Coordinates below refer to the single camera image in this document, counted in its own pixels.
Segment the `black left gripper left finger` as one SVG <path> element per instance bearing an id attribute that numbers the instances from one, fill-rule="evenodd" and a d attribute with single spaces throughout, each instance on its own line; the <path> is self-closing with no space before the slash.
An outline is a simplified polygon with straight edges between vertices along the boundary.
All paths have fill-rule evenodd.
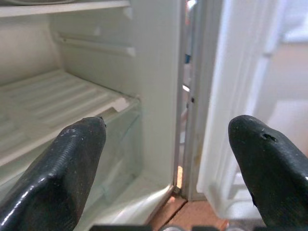
<path id="1" fill-rule="evenodd" d="M 0 203 L 3 231 L 72 231 L 89 196 L 106 142 L 102 117 L 65 127 Z"/>

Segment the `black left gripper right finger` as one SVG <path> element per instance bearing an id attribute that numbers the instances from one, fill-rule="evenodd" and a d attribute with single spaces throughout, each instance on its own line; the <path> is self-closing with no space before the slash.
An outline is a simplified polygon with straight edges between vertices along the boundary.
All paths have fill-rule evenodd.
<path id="1" fill-rule="evenodd" d="M 240 115 L 229 143 L 254 206 L 269 227 L 308 226 L 308 158 L 281 132 Z"/>

